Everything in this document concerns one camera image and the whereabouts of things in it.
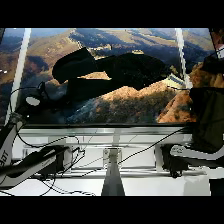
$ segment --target landscape wallpaper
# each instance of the landscape wallpaper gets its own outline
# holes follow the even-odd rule
[[[0,45],[0,124],[5,122],[24,30],[7,28]],[[183,36],[189,74],[195,64],[214,52],[214,46],[207,28],[183,28]],[[125,53],[158,58],[172,67],[176,77],[174,84],[183,80],[174,28],[32,28],[21,87],[38,86],[43,81],[52,100],[61,98],[66,94],[67,82],[59,84],[52,76],[52,68],[60,58],[83,46],[96,60]],[[94,72],[82,78],[109,80],[105,72]],[[96,98],[74,102],[72,106],[54,113],[48,110],[40,112],[30,123],[157,123],[157,118],[177,91],[167,87],[166,81],[141,90],[123,86]],[[20,91],[19,101],[30,93],[31,90]]]

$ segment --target screen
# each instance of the screen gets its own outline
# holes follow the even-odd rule
[[[182,32],[186,70],[190,73],[193,65],[214,52],[214,47],[207,28],[183,28]],[[7,28],[0,48],[1,123],[4,123],[8,109],[23,33],[24,29]],[[52,75],[55,63],[83,47],[96,62],[113,56],[117,60],[120,56],[131,53],[134,55],[133,61],[137,58],[136,64],[146,65],[147,69],[150,64],[147,56],[150,56],[153,61],[158,61],[159,65],[165,65],[166,74],[165,70],[157,69],[161,71],[161,74],[155,72],[159,79],[140,88],[136,87],[135,81],[131,83],[126,79],[121,82],[121,77],[118,76],[123,73],[119,73],[120,70],[116,74],[113,72],[111,76],[107,69],[93,69],[89,74],[59,82],[60,80]],[[136,65],[125,62],[127,60],[123,60],[122,69],[125,68],[125,71],[129,72],[127,77],[137,80],[136,83],[144,79],[144,69],[139,73],[136,73],[136,70],[132,73],[132,66]],[[41,82],[45,82],[51,100],[59,100],[69,90],[73,101],[69,106],[54,112],[40,111],[38,116],[30,119],[31,124],[149,125],[194,121],[189,114],[177,114],[171,108],[173,102],[178,104],[175,97],[180,94],[180,90],[169,86],[181,89],[185,84],[175,28],[32,28],[20,87],[37,87]],[[29,94],[32,94],[31,90],[20,91],[17,105]],[[181,94],[187,102],[188,94]],[[189,111],[185,105],[184,112]]]

